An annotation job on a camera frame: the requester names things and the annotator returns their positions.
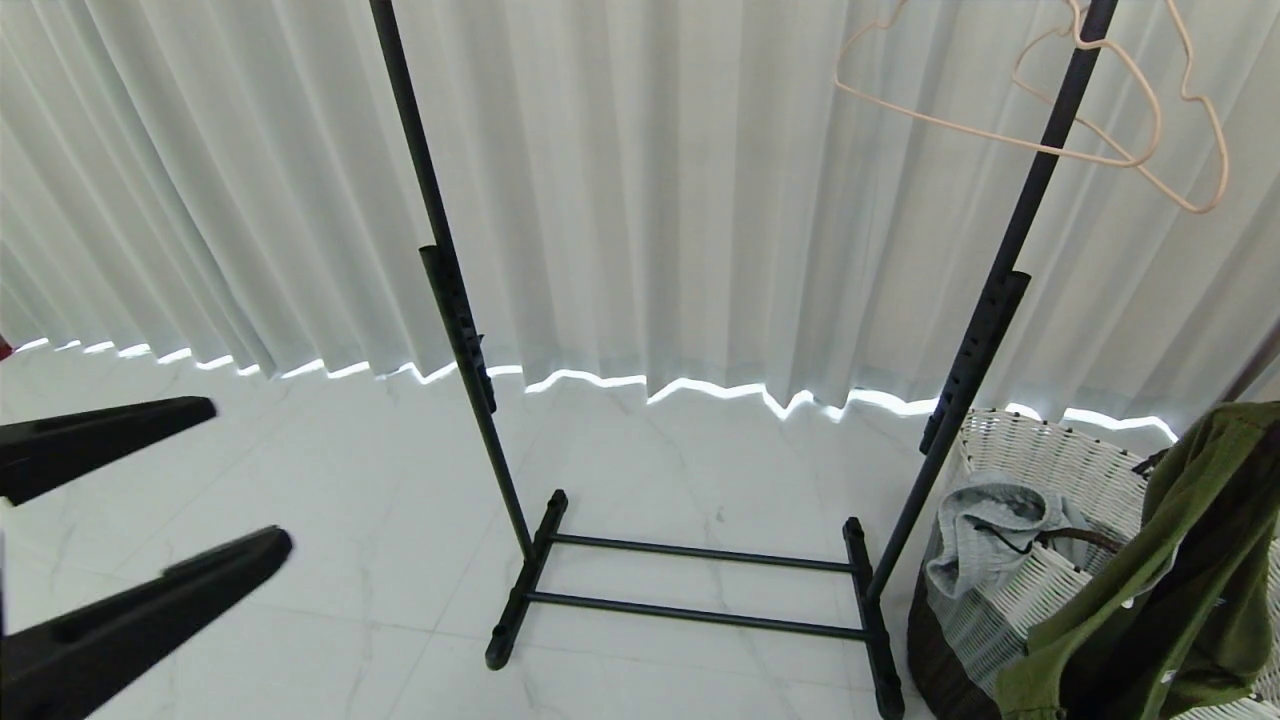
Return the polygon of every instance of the horizontal metal bar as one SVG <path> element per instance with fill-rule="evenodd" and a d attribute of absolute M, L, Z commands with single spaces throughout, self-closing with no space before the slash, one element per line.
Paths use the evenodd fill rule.
<path fill-rule="evenodd" d="M 699 623 L 737 625 L 741 628 L 755 628 L 758 630 L 781 630 L 785 633 L 801 633 L 805 635 L 822 635 L 826 638 L 841 638 L 846 641 L 861 642 L 870 639 L 870 633 L 867 630 L 856 628 L 840 628 L 836 625 L 815 625 L 813 623 L 794 623 L 791 620 L 750 618 L 748 615 L 728 615 L 726 612 L 705 612 L 703 610 L 687 610 L 684 607 L 666 607 L 662 605 L 644 605 L 640 602 L 623 602 L 621 600 L 603 600 L 598 597 L 581 597 L 576 594 L 561 594 L 541 591 L 527 592 L 525 593 L 525 597 L 532 602 L 545 602 L 549 605 L 590 607 L 591 610 L 612 610 L 614 612 L 675 618 L 677 620 L 696 620 Z"/>
<path fill-rule="evenodd" d="M 751 562 L 755 565 L 774 565 L 778 568 L 800 568 L 803 570 L 823 570 L 827 573 L 849 573 L 852 570 L 847 562 L 832 562 L 829 560 L 806 560 L 804 557 L 778 557 L 774 555 L 756 555 L 754 552 L 728 552 L 726 550 L 707 550 L 701 547 L 681 547 L 677 544 L 657 544 L 652 542 L 617 541 L 609 538 L 591 538 L 586 536 L 571 536 L 556 533 L 552 542 L 568 544 L 585 544 L 590 547 L 607 547 L 611 550 L 635 550 L 639 552 L 655 552 L 658 555 L 680 555 L 682 557 L 705 557 L 708 560 L 728 560 L 732 562 Z"/>

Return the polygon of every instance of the dark brown basket bottom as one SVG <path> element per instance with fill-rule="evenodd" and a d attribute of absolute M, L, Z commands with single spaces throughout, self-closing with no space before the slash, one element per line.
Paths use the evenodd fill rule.
<path fill-rule="evenodd" d="M 923 577 L 915 580 L 906 621 L 906 664 L 925 705 L 941 720 L 1000 720 L 1000 708 L 969 679 L 947 644 Z"/>

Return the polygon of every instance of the clothing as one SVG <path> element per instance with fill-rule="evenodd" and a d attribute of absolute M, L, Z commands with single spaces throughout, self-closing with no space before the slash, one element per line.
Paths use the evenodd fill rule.
<path fill-rule="evenodd" d="M 1062 528 L 1089 529 L 1084 515 L 1062 495 L 1000 470 L 974 473 L 938 505 L 942 551 L 924 565 L 924 573 L 952 600 L 979 587 L 992 593 L 1027 561 L 1020 548 L 1046 530 Z M 1085 542 L 1053 542 L 1055 550 L 1084 565 Z"/>
<path fill-rule="evenodd" d="M 1156 466 L 1138 536 L 1001 671 L 1004 716 L 1146 720 L 1245 697 L 1271 652 L 1277 511 L 1280 402 L 1201 418 Z M 1169 574 L 1138 594 L 1179 541 Z"/>

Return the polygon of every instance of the gray garment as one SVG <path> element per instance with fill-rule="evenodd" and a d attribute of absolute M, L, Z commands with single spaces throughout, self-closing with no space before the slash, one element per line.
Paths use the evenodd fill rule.
<path fill-rule="evenodd" d="M 979 527 L 998 532 L 1007 544 Z M 1025 548 L 1036 536 L 1061 528 L 1091 529 L 1084 515 L 1055 491 L 1028 486 L 998 470 L 974 473 L 942 498 L 942 552 L 925 564 L 924 571 L 950 598 L 978 587 L 993 593 L 1027 560 L 1010 544 Z M 1089 552 L 1089 543 L 1076 539 L 1057 538 L 1052 547 L 1078 566 L 1085 564 Z"/>

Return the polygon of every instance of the white woven basket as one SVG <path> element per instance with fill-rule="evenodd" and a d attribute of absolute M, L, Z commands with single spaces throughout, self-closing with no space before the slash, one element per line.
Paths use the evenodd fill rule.
<path fill-rule="evenodd" d="M 1129 542 L 1142 525 L 1146 480 L 1132 470 L 1140 459 L 1125 450 L 1070 428 L 1033 420 L 1018 413 L 974 410 L 965 418 L 960 437 L 943 469 L 947 487 L 979 470 L 1002 470 L 1020 482 L 1057 491 L 1068 497 L 1115 539 Z M 1014 579 L 995 593 L 983 593 L 1009 625 L 1025 641 L 1027 632 L 1057 612 L 1092 579 L 1089 569 L 1075 568 L 1061 555 L 1034 543 Z M 1280 543 L 1271 543 L 1268 582 L 1272 633 L 1280 628 Z M 1280 648 L 1280 633 L 1274 638 Z M 1179 715 L 1180 719 L 1280 720 L 1280 653 L 1272 653 L 1254 684 L 1256 698 Z"/>

